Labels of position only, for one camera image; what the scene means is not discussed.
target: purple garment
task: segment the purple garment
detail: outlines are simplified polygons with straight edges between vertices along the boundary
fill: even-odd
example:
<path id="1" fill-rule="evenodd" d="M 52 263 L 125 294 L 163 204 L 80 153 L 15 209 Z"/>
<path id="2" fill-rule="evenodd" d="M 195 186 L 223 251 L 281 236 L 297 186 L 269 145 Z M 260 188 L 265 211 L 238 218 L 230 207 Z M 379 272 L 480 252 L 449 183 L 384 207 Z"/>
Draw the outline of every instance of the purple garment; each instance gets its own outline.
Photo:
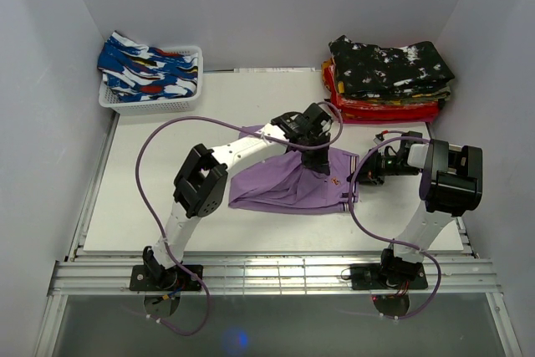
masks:
<path id="1" fill-rule="evenodd" d="M 260 126 L 248 127 L 258 130 Z M 319 215 L 348 211 L 348 176 L 359 157 L 329 148 L 330 176 L 305 169 L 301 153 L 273 156 L 231 179 L 228 206 L 251 211 Z M 354 189 L 357 201 L 357 188 Z"/>

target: black metal base plate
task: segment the black metal base plate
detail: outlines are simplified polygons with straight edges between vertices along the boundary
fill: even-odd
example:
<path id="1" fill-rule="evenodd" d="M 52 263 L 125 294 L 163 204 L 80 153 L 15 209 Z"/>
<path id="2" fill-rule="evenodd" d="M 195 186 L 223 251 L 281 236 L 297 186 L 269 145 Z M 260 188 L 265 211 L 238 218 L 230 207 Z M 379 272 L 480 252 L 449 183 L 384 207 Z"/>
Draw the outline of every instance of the black metal base plate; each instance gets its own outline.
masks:
<path id="1" fill-rule="evenodd" d="M 349 267 L 351 288 L 353 290 L 385 290 L 389 289 L 379 276 L 379 263 L 355 263 Z M 428 288 L 424 268 L 413 282 L 409 283 L 409 290 L 425 290 Z"/>
<path id="2" fill-rule="evenodd" d="M 184 265 L 199 278 L 202 278 L 202 265 Z M 191 279 L 190 275 L 182 271 L 180 268 L 175 267 L 176 278 L 180 287 L 182 287 L 182 292 L 197 292 L 201 290 L 201 284 L 197 281 Z M 132 268 L 132 275 L 130 276 L 130 286 L 129 289 L 132 292 L 163 292 L 163 291 L 172 291 L 173 289 L 162 289 L 153 283 L 149 276 L 147 275 L 145 265 L 135 265 Z"/>

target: laundry basket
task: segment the laundry basket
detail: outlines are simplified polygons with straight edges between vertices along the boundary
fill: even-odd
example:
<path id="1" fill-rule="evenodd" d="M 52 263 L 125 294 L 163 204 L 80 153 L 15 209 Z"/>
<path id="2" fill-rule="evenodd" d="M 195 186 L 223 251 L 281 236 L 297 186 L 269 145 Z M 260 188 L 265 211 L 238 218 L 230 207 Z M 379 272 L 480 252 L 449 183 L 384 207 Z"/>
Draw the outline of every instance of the laundry basket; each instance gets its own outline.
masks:
<path id="1" fill-rule="evenodd" d="M 197 89 L 193 96 L 189 98 L 143 100 L 140 102 L 121 102 L 117 95 L 109 89 L 104 81 L 100 83 L 99 103 L 105 108 L 111 108 L 122 115 L 148 115 L 150 113 L 170 113 L 187 112 L 194 110 L 201 97 L 202 87 L 202 51 L 197 46 L 176 46 L 173 48 L 162 48 L 166 52 L 179 54 L 198 54 L 197 59 Z"/>

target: white table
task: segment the white table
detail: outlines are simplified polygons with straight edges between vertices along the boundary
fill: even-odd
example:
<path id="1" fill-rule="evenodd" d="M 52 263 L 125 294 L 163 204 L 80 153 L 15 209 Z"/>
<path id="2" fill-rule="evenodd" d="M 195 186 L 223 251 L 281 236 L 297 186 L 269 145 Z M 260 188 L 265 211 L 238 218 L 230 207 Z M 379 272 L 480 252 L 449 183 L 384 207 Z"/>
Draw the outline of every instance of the white table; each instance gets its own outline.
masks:
<path id="1" fill-rule="evenodd" d="M 234 125 L 262 125 L 290 110 L 303 111 L 327 96 L 319 73 L 217 73 L 204 77 L 204 94 L 197 110 Z M 135 186 L 135 158 L 146 137 L 174 114 L 120 117 L 99 189 L 86 252 L 139 253 L 159 232 Z M 347 125 L 338 148 L 364 155 L 382 130 L 418 130 L 424 124 L 391 126 Z M 237 132 L 204 122 L 181 122 L 163 130 L 150 144 L 141 165 L 145 192 L 163 222 L 171 211 L 173 179 L 192 146 L 225 144 Z M 420 178 L 387 177 L 383 186 L 360 187 L 357 216 L 371 231 L 395 237 L 419 203 Z M 351 216 L 279 215 L 230 209 L 226 199 L 217 212 L 203 219 L 187 246 L 188 252 L 376 252 L 385 247 L 364 235 Z M 433 242 L 434 252 L 460 252 L 461 239 L 451 222 Z"/>

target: stack of folded clothes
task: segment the stack of folded clothes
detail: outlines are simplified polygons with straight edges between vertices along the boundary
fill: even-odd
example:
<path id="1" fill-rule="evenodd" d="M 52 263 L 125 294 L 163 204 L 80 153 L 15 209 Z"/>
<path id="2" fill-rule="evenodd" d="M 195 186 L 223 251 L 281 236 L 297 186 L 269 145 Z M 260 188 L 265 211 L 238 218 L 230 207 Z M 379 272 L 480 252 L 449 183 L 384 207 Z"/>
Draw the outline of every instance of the stack of folded clothes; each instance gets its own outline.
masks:
<path id="1" fill-rule="evenodd" d="M 343 35 L 329 48 L 322 77 L 347 123 L 429 122 L 450 98 L 455 76 L 431 42 L 381 48 Z"/>
<path id="2" fill-rule="evenodd" d="M 197 54 L 139 45 L 118 33 L 105 42 L 97 67 L 122 102 L 186 98 L 196 93 Z"/>

